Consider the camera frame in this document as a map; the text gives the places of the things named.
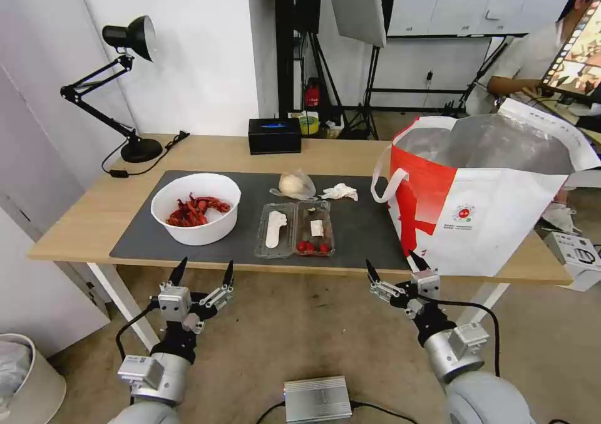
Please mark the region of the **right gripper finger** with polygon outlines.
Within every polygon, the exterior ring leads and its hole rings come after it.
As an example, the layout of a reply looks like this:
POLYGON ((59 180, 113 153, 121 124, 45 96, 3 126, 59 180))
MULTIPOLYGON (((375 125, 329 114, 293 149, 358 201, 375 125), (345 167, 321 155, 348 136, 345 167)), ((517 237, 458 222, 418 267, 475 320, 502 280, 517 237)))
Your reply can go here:
POLYGON ((366 259, 366 268, 367 278, 370 282, 370 292, 375 294, 380 300, 390 304, 393 299, 405 300, 408 298, 408 294, 403 287, 383 281, 369 259, 366 259))
POLYGON ((413 274, 431 271, 431 268, 428 265, 428 263, 413 251, 409 251, 407 261, 413 274))

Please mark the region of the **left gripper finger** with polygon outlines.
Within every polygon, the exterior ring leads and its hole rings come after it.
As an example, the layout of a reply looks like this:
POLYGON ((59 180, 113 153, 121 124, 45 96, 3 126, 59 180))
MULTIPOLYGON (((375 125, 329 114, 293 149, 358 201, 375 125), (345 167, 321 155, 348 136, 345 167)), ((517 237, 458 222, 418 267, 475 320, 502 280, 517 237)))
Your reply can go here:
POLYGON ((168 281, 160 284, 160 290, 164 291, 167 287, 178 287, 185 273, 188 257, 184 257, 180 263, 173 268, 168 281))
POLYGON ((201 301, 205 309, 219 311, 234 296, 234 261, 231 260, 225 270, 222 285, 208 293, 201 301))

